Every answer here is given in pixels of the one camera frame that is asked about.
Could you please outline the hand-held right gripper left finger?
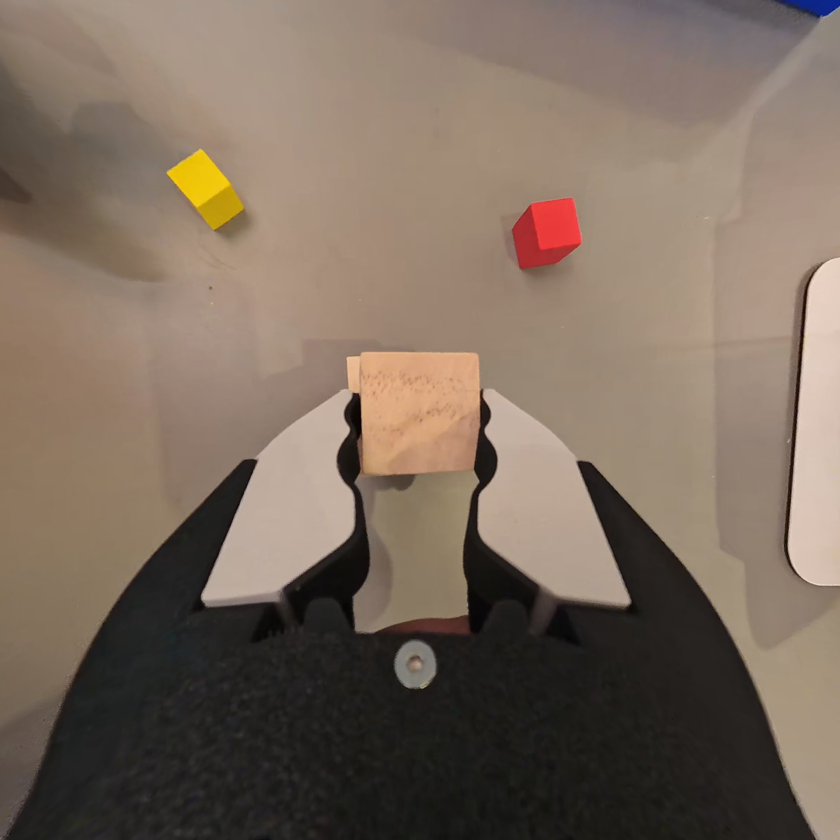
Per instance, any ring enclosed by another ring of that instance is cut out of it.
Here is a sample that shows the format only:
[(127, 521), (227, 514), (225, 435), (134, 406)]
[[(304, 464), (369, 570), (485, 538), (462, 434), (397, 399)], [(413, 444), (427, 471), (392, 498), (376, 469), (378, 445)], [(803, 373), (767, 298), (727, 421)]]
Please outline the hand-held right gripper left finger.
[(340, 471), (340, 451), (356, 457), (347, 419), (356, 394), (338, 391), (280, 432), (257, 455), (244, 495), (202, 591), (206, 608), (272, 604), (300, 613), (319, 566), (366, 539), (358, 462)]

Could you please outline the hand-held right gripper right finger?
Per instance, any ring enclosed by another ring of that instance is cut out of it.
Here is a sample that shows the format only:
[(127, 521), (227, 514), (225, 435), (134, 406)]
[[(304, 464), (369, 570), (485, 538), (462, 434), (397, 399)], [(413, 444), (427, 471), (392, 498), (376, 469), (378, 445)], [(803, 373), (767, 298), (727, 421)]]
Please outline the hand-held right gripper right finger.
[(623, 611), (631, 596), (578, 459), (493, 389), (480, 428), (464, 543), (468, 593), (483, 603), (539, 599)]

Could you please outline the medium wooden cube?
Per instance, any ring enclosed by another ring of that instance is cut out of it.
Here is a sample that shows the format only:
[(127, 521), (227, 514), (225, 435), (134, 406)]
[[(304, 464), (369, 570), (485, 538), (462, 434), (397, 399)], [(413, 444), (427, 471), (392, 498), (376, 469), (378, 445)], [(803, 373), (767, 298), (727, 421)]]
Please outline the medium wooden cube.
[(358, 374), (365, 476), (472, 471), (480, 361), (470, 352), (364, 352)]

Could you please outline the red wooden cube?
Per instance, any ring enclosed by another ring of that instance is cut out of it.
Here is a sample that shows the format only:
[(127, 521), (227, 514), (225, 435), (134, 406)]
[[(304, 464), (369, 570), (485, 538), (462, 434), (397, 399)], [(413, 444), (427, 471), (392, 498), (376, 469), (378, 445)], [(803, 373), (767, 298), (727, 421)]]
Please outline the red wooden cube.
[(530, 204), (513, 225), (511, 234), (521, 270), (560, 263), (582, 243), (574, 199), (564, 197)]

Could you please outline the yellow wooden cube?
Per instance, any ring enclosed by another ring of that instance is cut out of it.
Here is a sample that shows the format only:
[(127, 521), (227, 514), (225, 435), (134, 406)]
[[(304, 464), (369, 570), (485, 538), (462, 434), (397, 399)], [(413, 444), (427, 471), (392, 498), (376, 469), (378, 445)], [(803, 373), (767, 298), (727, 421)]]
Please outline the yellow wooden cube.
[(166, 174), (212, 230), (245, 211), (231, 182), (204, 150), (196, 150)]

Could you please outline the white folding stand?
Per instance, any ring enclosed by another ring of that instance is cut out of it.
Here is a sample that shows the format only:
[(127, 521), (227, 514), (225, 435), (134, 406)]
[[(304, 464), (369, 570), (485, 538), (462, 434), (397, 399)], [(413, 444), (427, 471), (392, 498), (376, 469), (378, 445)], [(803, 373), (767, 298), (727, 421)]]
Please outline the white folding stand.
[(803, 581), (839, 586), (839, 258), (805, 284), (784, 547)]

